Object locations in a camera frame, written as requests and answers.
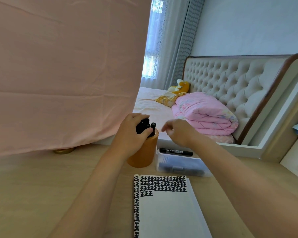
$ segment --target gray curtain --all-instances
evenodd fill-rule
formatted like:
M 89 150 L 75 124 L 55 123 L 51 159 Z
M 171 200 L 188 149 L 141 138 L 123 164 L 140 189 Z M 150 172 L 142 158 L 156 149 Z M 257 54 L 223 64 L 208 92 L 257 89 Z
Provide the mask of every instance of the gray curtain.
M 205 0 L 190 0 L 186 13 L 183 29 L 178 42 L 178 51 L 174 52 L 171 67 L 164 89 L 177 85 L 177 80 L 182 79 L 183 65 L 187 56 L 191 54 L 196 30 L 199 25 Z

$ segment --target pink comforter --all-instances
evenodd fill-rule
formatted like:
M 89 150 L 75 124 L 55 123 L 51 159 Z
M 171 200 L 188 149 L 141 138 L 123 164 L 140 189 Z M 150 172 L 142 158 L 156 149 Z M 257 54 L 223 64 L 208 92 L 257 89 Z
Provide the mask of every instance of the pink comforter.
M 173 116 L 185 119 L 205 135 L 230 135 L 238 127 L 236 116 L 215 97 L 195 92 L 179 97 L 172 106 Z

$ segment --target lace curtain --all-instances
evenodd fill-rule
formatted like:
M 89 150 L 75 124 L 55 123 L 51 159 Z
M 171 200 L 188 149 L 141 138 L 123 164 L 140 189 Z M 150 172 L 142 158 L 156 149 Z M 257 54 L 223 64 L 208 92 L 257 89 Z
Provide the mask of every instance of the lace curtain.
M 164 89 L 188 4 L 189 0 L 152 0 L 141 87 Z

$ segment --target plush toy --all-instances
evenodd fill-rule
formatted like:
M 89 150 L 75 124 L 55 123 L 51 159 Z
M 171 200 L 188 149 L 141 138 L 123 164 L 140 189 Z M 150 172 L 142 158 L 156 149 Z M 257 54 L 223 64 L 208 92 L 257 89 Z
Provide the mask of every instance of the plush toy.
M 172 92 L 174 94 L 179 94 L 181 92 L 187 93 L 189 91 L 190 84 L 187 81 L 183 81 L 182 79 L 177 80 L 178 85 L 177 86 L 171 86 L 168 88 L 169 92 Z

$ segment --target hand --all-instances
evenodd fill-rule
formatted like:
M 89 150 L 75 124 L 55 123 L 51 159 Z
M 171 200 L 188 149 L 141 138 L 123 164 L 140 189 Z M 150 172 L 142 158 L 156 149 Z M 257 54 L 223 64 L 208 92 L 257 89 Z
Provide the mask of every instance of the hand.
M 145 118 L 149 118 L 149 115 L 128 114 L 120 124 L 110 149 L 115 153 L 119 152 L 125 160 L 135 154 L 153 132 L 152 128 L 147 128 L 141 134 L 137 134 L 136 126 Z
M 177 145 L 187 148 L 190 148 L 194 140 L 198 140 L 199 136 L 202 136 L 187 121 L 182 119 L 167 121 L 161 131 L 166 131 L 168 136 Z

